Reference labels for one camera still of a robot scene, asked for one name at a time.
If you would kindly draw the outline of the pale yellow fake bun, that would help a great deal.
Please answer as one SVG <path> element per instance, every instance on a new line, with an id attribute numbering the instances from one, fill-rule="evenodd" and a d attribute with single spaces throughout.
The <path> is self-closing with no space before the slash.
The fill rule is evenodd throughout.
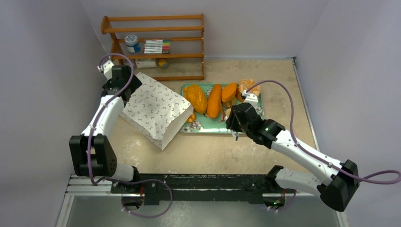
<path id="1" fill-rule="evenodd" d="M 228 118 L 228 117 L 230 116 L 231 110 L 232 110 L 231 108 L 228 108 L 228 109 L 226 109 L 226 110 L 224 111 L 226 118 Z"/>

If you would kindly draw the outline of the metal tongs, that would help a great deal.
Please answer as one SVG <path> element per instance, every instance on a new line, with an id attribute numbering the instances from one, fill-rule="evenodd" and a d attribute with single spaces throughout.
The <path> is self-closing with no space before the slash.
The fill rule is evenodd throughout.
<path id="1" fill-rule="evenodd" d="M 234 141 L 238 141 L 239 133 L 233 130 L 231 130 L 230 132 L 234 138 Z"/>

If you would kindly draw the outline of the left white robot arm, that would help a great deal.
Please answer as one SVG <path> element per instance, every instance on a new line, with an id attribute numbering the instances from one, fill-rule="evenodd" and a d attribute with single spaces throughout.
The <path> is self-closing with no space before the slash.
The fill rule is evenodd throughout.
<path id="1" fill-rule="evenodd" d="M 102 67 L 101 71 L 110 73 L 111 78 L 102 87 L 100 105 L 90 124 L 69 140 L 73 168 L 78 176 L 99 176 L 121 181 L 128 193 L 136 193 L 141 187 L 137 168 L 118 163 L 108 136 L 119 114 L 142 82 L 128 65 Z"/>

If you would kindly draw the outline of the small brown fake bread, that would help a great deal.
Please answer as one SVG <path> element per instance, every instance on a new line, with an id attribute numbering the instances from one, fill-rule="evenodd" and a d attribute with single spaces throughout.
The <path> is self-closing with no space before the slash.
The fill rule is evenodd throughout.
<path id="1" fill-rule="evenodd" d="M 229 100 L 229 101 L 223 103 L 223 107 L 224 107 L 225 109 L 230 109 L 230 108 L 232 108 L 234 105 L 236 105 L 236 99 L 235 99 L 235 98 L 233 98 L 233 99 L 231 99 L 231 100 Z"/>

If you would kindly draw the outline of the orange braided fake bread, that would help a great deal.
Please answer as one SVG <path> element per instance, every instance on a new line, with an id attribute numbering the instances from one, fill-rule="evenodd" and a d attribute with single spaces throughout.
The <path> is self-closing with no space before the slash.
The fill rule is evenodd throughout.
<path id="1" fill-rule="evenodd" d="M 193 113 L 188 117 L 188 119 L 186 120 L 186 122 L 192 123 L 192 122 L 194 122 L 194 121 L 196 121 L 196 113 L 195 113 L 195 112 L 193 112 Z"/>

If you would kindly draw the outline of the orange oval fake bread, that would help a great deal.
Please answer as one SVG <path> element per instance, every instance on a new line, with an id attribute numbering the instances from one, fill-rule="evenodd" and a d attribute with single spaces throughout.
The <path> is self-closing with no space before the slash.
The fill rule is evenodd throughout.
<path id="1" fill-rule="evenodd" d="M 236 95 L 236 91 L 237 91 L 237 84 L 236 83 L 230 83 L 230 84 L 226 85 L 222 89 L 222 93 L 221 93 L 222 102 L 223 103 L 227 103 L 230 100 L 232 100 Z"/>

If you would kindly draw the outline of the long orange fake baguette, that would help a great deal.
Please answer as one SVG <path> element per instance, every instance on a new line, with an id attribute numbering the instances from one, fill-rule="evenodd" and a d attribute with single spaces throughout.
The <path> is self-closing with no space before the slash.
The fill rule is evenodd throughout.
<path id="1" fill-rule="evenodd" d="M 207 115 L 211 119 L 216 119 L 219 116 L 221 109 L 222 89 L 223 88 L 221 84 L 215 84 L 210 91 L 208 97 Z"/>

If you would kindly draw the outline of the white patterned paper bag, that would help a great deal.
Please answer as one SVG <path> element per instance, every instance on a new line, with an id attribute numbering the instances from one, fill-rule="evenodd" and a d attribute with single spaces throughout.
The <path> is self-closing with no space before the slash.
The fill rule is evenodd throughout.
<path id="1" fill-rule="evenodd" d="M 193 114 L 183 96 L 139 72 L 142 85 L 131 95 L 121 117 L 159 149 L 164 150 Z"/>

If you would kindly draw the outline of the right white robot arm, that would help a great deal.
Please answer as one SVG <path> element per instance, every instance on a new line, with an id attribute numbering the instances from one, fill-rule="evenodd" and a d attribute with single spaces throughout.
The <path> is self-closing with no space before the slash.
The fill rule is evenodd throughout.
<path id="1" fill-rule="evenodd" d="M 258 145 L 272 149 L 296 161 L 309 171 L 301 173 L 284 167 L 275 167 L 265 180 L 270 192 L 280 189 L 295 189 L 319 196 L 324 204 L 333 210 L 343 212 L 359 188 L 359 182 L 350 177 L 358 175 L 357 164 L 351 160 L 341 162 L 324 155 L 314 148 L 294 141 L 291 131 L 275 120 L 262 119 L 249 103 L 234 105 L 226 121 L 227 128 L 242 132 Z"/>

